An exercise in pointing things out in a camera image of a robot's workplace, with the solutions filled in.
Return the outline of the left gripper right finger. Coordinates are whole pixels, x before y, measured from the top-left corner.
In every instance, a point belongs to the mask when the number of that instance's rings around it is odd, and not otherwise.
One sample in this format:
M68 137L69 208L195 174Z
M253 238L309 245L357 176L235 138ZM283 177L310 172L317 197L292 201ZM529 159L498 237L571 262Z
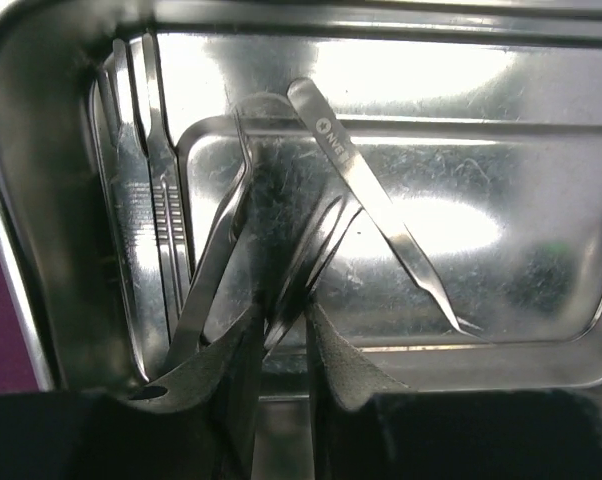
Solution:
M305 309L319 479L602 479L602 408L565 389L419 393Z

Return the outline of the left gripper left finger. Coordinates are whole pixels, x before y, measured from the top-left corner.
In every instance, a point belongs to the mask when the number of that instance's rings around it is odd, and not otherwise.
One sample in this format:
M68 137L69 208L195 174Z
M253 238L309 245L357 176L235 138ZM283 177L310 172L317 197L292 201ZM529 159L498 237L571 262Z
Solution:
M0 395L0 479L248 479L264 316L248 307L217 341L123 399Z

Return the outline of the steel forceps tweezers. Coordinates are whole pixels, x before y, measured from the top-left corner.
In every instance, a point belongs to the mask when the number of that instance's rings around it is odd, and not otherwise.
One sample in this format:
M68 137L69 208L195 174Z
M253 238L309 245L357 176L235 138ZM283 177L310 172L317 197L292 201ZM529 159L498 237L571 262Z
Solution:
M217 208L210 234L191 283L185 305L172 336L165 368L171 369L211 343L205 338L213 301L236 249L248 212L248 195L254 185L255 148L240 113L233 112L242 167ZM266 302L267 327L264 352L269 353L292 328L326 266L362 207L351 193L333 195L316 206L295 243L292 259L278 282L276 296Z

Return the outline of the steel instrument tray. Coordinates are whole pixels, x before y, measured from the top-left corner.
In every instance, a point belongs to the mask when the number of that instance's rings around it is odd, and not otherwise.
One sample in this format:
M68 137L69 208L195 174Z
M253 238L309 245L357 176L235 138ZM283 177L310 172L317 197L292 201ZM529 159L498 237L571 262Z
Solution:
M316 143L292 109L311 79L430 259L455 313L376 297L396 263L362 212L312 292L338 333L421 391L602 384L602 1L5 1L0 7L0 259L38 384L127 390L158 377L168 334L146 147L142 37L157 39L193 281L255 148L247 219L204 335L274 299L311 215ZM155 373L139 373L103 160L100 96L128 44L149 181ZM262 393L306 393L296 321Z

